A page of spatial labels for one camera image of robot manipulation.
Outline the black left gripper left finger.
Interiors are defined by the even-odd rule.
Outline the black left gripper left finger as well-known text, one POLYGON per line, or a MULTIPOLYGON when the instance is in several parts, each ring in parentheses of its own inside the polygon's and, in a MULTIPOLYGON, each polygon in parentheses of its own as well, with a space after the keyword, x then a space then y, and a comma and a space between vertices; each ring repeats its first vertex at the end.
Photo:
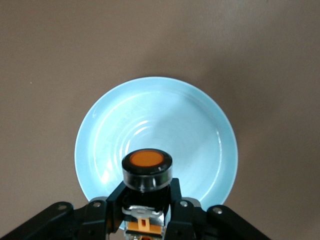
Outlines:
POLYGON ((121 204, 126 185, 121 182, 109 197, 96 197, 74 209, 56 202, 27 220, 2 240, 108 240, 124 219, 121 204))

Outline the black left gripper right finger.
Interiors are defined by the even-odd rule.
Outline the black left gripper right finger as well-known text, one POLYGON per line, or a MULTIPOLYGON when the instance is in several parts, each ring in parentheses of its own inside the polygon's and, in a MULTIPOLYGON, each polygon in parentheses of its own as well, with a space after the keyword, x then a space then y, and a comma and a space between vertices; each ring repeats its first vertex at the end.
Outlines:
POLYGON ((166 240, 268 240, 269 237, 225 205, 207 210, 181 194, 180 181, 170 183, 171 217, 166 240))

